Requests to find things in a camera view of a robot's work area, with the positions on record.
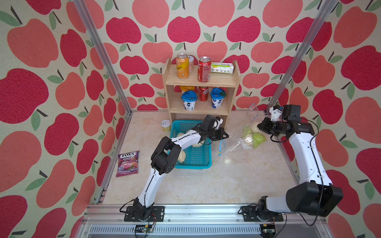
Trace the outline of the purple candy packet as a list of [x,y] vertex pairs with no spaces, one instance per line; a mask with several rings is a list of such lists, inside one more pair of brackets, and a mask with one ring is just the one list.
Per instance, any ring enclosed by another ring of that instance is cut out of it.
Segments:
[[118,155],[117,178],[139,172],[139,153],[139,151],[133,151]]

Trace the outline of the blue-lid yogurt cup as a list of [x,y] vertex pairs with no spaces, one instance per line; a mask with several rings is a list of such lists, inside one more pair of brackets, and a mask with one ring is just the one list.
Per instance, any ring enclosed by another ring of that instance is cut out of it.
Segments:
[[197,101],[197,94],[194,91],[188,90],[188,91],[184,92],[181,96],[181,99],[183,101],[185,110],[193,111],[195,109],[195,103]]
[[212,108],[220,108],[224,98],[226,97],[225,90],[221,88],[213,88],[210,92]]

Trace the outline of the green pear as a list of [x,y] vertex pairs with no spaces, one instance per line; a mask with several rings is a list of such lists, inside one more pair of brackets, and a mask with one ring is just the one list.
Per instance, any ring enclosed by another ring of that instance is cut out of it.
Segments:
[[242,138],[248,136],[249,134],[252,134],[253,131],[249,125],[245,125],[242,132]]
[[252,136],[253,139],[253,148],[258,148],[261,144],[266,142],[266,137],[258,132],[255,132]]

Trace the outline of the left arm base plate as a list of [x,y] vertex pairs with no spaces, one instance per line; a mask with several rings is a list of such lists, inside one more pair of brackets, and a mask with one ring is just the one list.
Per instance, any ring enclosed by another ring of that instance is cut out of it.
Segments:
[[165,206],[144,207],[128,206],[125,212],[125,222],[163,222]]

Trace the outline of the right blue-lid yogurt cup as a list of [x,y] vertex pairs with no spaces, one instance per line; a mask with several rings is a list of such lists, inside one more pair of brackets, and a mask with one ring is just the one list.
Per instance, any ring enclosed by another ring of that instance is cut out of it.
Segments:
[[225,90],[221,88],[213,88],[210,92],[212,108],[220,108],[224,98],[226,97]]

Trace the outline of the orange soda can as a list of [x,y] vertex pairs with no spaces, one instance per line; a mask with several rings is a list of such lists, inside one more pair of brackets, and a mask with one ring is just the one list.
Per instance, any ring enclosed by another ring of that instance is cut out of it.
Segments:
[[186,53],[180,53],[176,57],[177,76],[181,79],[189,77],[189,57]]

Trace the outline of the clear zip-top bag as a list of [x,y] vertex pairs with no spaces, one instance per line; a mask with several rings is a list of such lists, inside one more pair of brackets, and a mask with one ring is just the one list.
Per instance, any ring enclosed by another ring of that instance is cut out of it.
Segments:
[[250,122],[261,122],[267,117],[266,111],[260,110],[259,107],[253,103],[247,109],[247,117]]
[[266,136],[258,129],[258,122],[245,124],[242,129],[229,132],[229,138],[219,144],[218,156],[236,152],[241,149],[256,149],[267,141]]

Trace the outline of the white green box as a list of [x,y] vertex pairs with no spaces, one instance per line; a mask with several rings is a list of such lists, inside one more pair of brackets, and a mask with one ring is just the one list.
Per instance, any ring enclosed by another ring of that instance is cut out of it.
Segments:
[[234,72],[234,65],[225,62],[212,62],[211,72],[232,74]]

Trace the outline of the yellow cup lower shelf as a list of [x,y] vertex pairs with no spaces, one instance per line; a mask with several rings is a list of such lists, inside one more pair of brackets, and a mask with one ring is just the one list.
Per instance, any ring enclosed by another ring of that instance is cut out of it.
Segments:
[[187,91],[194,91],[195,87],[194,86],[180,86],[181,92],[185,93]]

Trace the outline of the red cola can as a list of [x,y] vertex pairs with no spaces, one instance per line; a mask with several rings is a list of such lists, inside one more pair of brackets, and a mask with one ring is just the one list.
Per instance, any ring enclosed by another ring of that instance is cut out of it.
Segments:
[[197,79],[200,82],[208,82],[211,74],[211,58],[201,57],[198,61]]

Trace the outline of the teal plastic basket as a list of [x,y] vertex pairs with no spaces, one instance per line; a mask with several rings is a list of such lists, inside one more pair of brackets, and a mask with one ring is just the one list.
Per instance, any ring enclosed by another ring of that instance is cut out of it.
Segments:
[[[179,133],[186,133],[202,121],[176,120],[172,122],[170,138],[175,138]],[[205,145],[200,147],[188,147],[184,150],[186,154],[183,163],[177,162],[176,169],[209,169],[212,165],[211,140],[206,139]]]

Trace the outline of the small red can lower shelf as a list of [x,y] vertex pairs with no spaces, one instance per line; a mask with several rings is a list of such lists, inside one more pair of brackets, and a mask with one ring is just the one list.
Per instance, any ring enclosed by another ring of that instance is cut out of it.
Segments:
[[198,99],[201,102],[206,102],[208,100],[209,87],[199,86],[198,87]]

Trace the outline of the pink can behind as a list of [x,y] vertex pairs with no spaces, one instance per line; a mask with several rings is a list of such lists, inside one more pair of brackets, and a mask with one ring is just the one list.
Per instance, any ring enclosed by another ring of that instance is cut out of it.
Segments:
[[191,55],[188,55],[189,59],[189,72],[192,72],[194,69],[194,57]]

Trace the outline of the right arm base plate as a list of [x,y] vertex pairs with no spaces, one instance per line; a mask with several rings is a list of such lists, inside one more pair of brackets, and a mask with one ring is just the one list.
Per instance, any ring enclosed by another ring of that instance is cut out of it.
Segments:
[[284,221],[281,213],[269,211],[255,204],[242,206],[237,213],[243,216],[245,222],[275,223]]

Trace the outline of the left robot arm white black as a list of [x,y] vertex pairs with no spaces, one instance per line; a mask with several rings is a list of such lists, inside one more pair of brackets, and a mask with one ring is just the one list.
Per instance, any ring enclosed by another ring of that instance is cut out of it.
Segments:
[[182,151],[209,139],[211,142],[227,139],[229,135],[222,127],[223,119],[207,115],[188,133],[169,138],[163,137],[151,156],[151,170],[142,193],[131,202],[132,206],[123,205],[120,212],[125,215],[125,222],[162,221],[154,212],[156,195],[165,176],[176,166]]

